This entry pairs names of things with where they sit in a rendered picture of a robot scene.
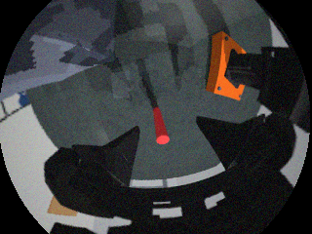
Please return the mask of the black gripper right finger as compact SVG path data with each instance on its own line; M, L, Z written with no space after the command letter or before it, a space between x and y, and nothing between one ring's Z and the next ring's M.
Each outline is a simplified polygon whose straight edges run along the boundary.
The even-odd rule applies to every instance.
M258 117L250 118L250 120L239 122L226 122L214 120L214 118L196 117L196 124L203 136L207 138L210 145L221 160L223 168L227 171L230 167L237 164L242 148L247 144L251 130L264 125L265 114L258 114Z

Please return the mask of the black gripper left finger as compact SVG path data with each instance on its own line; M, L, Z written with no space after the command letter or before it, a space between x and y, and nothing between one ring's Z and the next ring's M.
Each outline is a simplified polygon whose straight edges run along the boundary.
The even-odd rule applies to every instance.
M106 145L71 145L77 151L79 159L101 164L113 178L121 182L122 187L130 187L137 146L139 128L128 130Z

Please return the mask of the red peg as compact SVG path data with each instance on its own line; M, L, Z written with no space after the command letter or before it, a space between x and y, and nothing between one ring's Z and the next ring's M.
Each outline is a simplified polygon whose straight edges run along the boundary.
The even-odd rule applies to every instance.
M157 108L157 106L153 109L153 116L155 116L157 143L168 143L169 137L167 134L167 126L165 126L163 114L161 114L161 110L160 108Z

